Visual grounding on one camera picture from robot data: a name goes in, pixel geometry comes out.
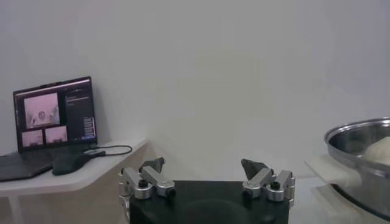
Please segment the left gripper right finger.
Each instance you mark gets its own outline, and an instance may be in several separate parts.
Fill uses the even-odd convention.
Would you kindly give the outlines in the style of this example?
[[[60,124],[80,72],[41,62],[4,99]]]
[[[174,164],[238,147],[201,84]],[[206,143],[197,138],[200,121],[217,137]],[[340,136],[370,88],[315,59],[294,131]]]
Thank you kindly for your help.
[[[247,177],[243,182],[243,198],[252,201],[265,194],[272,202],[294,203],[296,178],[291,171],[282,170],[275,173],[273,169],[261,162],[242,159],[241,165]]]

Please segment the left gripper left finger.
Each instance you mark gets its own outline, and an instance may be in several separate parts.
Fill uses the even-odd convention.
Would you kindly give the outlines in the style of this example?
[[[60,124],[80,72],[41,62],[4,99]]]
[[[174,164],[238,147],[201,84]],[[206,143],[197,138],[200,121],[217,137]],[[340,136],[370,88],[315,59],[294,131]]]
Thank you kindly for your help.
[[[164,157],[148,160],[142,163],[138,170],[125,167],[118,173],[119,196],[138,200],[151,198],[153,189],[158,196],[168,200],[176,196],[175,182],[162,174]]]

